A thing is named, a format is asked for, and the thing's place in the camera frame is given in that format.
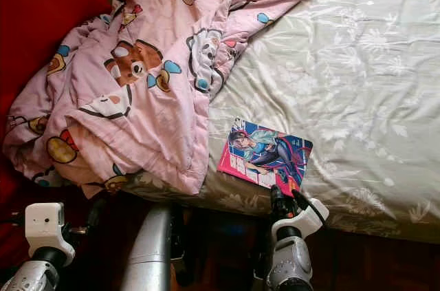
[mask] book cover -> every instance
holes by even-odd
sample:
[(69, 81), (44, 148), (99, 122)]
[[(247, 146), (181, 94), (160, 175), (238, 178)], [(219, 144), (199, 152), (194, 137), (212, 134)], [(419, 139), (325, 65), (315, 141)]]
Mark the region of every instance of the book cover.
[(308, 140), (236, 118), (217, 170), (265, 188), (277, 184), (292, 196), (293, 188), (300, 190), (312, 146)]

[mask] cartoon print blanket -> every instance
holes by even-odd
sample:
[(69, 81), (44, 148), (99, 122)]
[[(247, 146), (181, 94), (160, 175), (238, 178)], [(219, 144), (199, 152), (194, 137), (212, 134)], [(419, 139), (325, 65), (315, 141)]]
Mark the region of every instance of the cartoon print blanket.
[(208, 103), (248, 39), (300, 0), (113, 0), (74, 28), (8, 116), (3, 152), (42, 186), (91, 197), (150, 171), (198, 193)]

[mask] pink blanket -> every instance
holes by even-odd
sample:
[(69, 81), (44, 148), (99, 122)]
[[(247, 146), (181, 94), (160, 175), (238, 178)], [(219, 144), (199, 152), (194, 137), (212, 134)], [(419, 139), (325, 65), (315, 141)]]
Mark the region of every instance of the pink blanket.
[(300, 0), (113, 0), (74, 28), (8, 116), (3, 152), (87, 197), (150, 171), (188, 194), (208, 166), (208, 103), (248, 39)]

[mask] floral pattern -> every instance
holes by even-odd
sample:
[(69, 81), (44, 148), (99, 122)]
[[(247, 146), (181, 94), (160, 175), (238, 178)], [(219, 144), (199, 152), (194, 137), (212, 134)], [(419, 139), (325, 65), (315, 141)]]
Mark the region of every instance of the floral pattern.
[(439, 10), (440, 0), (302, 0), (249, 42), (211, 102), (199, 196), (148, 173), (125, 189), (266, 215), (267, 189), (216, 172), (240, 116), (314, 143), (303, 190), (329, 207), (330, 226), (440, 242)]

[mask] red cushion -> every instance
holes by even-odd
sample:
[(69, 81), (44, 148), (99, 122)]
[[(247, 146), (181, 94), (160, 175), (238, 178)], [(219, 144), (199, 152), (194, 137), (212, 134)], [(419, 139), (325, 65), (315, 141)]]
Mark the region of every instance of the red cushion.
[[(92, 16), (109, 12), (110, 5), (108, 0), (1, 0), (1, 5), (0, 138), (3, 139), (6, 114), (23, 86), (51, 59), (63, 37), (75, 25)], [(30, 181), (21, 180), (22, 177), (0, 156), (2, 218), (4, 213), (10, 211), (11, 203), (17, 203), (17, 196), (23, 205), (35, 200), (32, 191), (29, 191), (32, 189)], [(19, 245), (24, 234), (23, 229), (14, 230), (16, 235), (10, 233), (8, 226), (0, 225), (0, 268), (22, 259), (20, 255), (11, 255), (15, 251), (14, 244)]]

